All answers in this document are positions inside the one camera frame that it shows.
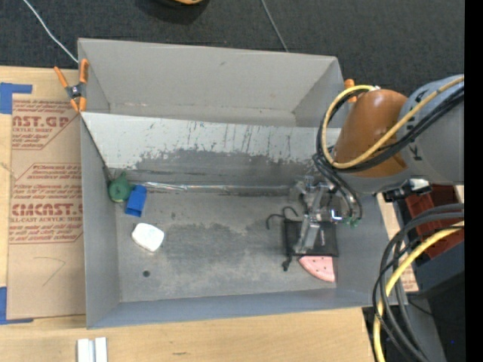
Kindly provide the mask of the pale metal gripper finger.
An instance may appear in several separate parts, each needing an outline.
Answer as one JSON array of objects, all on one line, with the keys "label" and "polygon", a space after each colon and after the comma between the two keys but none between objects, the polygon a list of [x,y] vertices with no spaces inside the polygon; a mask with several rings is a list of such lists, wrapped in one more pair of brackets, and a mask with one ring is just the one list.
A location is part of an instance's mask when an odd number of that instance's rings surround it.
[{"label": "pale metal gripper finger", "polygon": [[306,232],[306,248],[311,250],[321,245],[321,226],[318,221],[310,220]]},{"label": "pale metal gripper finger", "polygon": [[306,253],[309,249],[309,217],[305,216],[297,229],[297,241],[294,245],[295,253]]}]

